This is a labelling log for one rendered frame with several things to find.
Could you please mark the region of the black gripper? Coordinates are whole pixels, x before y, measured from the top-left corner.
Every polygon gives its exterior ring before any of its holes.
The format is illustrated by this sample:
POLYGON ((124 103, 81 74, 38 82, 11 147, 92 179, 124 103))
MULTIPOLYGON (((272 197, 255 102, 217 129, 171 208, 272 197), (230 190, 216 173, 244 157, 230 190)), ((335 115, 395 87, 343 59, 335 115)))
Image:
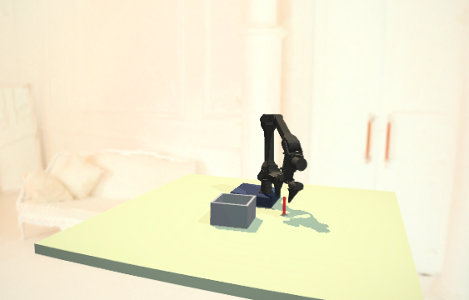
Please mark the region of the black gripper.
POLYGON ((280 169, 282 170, 285 170, 286 173, 287 173, 287 178, 285 178, 285 181, 286 182, 278 182, 278 183, 273 183, 274 185, 274 188, 275 188, 275 194, 276 194, 276 198, 278 198, 279 194, 280 194, 280 191, 282 189, 282 185, 283 183, 285 184, 288 184, 288 191, 289 191, 289 195, 288 195, 288 203, 291 203, 291 201, 293 200, 293 198, 301 191, 304 189, 304 185, 303 183, 301 182, 293 182, 295 181, 295 179, 293 178, 294 177, 294 173, 297 172, 296 169, 292 168, 292 167, 285 167, 282 165, 282 167, 280 167, 280 169))

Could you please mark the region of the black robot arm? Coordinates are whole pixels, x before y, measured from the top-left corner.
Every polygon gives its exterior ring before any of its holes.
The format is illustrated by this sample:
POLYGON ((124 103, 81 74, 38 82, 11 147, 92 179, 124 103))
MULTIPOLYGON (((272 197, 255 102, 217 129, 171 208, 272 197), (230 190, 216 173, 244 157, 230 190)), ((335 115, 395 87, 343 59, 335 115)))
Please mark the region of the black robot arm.
POLYGON ((264 131, 264 162, 257 180, 261 182, 259 193, 272 194, 272 183, 286 182, 287 173, 281 172, 274 162, 274 131, 278 130, 282 138, 284 152, 283 166, 294 168, 300 172, 307 169, 307 160, 304 158, 302 145, 299 139, 293 135, 286 125, 281 114, 263 114, 260 117, 262 130, 264 131))

